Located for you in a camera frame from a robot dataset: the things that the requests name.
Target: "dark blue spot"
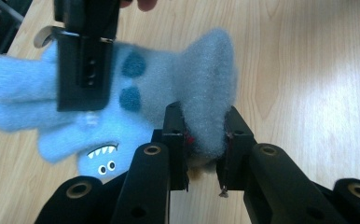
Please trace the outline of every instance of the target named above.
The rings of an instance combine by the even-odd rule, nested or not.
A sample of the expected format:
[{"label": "dark blue spot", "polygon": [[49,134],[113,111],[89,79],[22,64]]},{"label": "dark blue spot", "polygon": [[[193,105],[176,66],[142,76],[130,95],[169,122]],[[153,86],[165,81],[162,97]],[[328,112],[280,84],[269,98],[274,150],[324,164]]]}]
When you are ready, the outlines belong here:
[{"label": "dark blue spot", "polygon": [[125,59],[125,63],[122,65],[122,75],[125,77],[139,77],[145,72],[146,64],[145,59],[133,51]]},{"label": "dark blue spot", "polygon": [[126,110],[138,112],[142,106],[139,89],[137,87],[129,87],[122,90],[119,96],[119,104]]}]

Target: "wooden surface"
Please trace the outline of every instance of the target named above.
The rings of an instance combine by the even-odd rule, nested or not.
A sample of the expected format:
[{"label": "wooden surface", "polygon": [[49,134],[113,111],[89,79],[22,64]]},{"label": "wooden surface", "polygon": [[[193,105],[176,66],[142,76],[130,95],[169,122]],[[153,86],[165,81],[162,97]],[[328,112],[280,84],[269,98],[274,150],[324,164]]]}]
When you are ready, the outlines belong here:
[{"label": "wooden surface", "polygon": [[[33,39],[52,24],[49,0],[34,0],[9,55],[37,59]],[[180,50],[221,26],[240,72],[236,107],[258,142],[284,148],[305,174],[332,188],[360,178],[360,1],[159,0],[144,13],[121,10],[118,39]],[[33,223],[74,158],[37,154],[35,132],[0,133],[0,223]],[[217,195],[215,175],[174,192],[171,223],[248,223],[240,192]]]}]

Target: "dark object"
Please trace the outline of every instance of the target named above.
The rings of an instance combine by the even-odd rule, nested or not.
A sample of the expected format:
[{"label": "dark object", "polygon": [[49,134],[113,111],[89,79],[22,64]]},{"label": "dark object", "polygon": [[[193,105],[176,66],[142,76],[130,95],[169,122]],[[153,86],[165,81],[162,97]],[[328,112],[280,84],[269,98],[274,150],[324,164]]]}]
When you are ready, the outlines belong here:
[{"label": "dark object", "polygon": [[58,40],[58,111],[101,110],[110,98],[117,0],[55,0]]},{"label": "dark object", "polygon": [[[36,223],[168,223],[170,190],[188,187],[185,127],[180,104],[168,105],[163,129],[136,150],[127,174],[104,185],[86,176],[68,180]],[[334,190],[311,182],[284,150],[257,144],[235,107],[227,137],[216,167],[220,196],[243,190],[253,223],[360,223],[360,180],[341,179]]]}]

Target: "toy eye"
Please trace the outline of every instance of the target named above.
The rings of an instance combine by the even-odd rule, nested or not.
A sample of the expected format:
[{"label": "toy eye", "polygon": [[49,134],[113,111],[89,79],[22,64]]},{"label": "toy eye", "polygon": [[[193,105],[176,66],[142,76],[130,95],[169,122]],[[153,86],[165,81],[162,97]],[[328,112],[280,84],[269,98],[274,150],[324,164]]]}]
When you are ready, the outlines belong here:
[{"label": "toy eye", "polygon": [[105,175],[106,169],[103,165],[99,166],[98,168],[99,175]]},{"label": "toy eye", "polygon": [[107,169],[109,171],[114,171],[116,169],[116,163],[113,162],[113,161],[110,161],[108,164],[107,164]]}]

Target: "light blue fabric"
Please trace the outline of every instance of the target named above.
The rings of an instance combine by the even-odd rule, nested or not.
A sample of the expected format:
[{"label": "light blue fabric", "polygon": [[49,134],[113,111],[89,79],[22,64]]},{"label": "light blue fabric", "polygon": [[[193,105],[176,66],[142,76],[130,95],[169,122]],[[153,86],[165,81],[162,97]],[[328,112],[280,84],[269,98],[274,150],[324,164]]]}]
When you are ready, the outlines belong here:
[{"label": "light blue fabric", "polygon": [[237,82],[225,31],[215,29],[180,53],[116,42],[110,102],[102,111],[56,111],[56,52],[54,43],[39,61],[0,55],[0,130],[37,129],[46,161],[77,154],[81,175],[121,175],[175,101],[198,146],[191,161],[202,161],[190,165],[223,154],[225,114]]}]

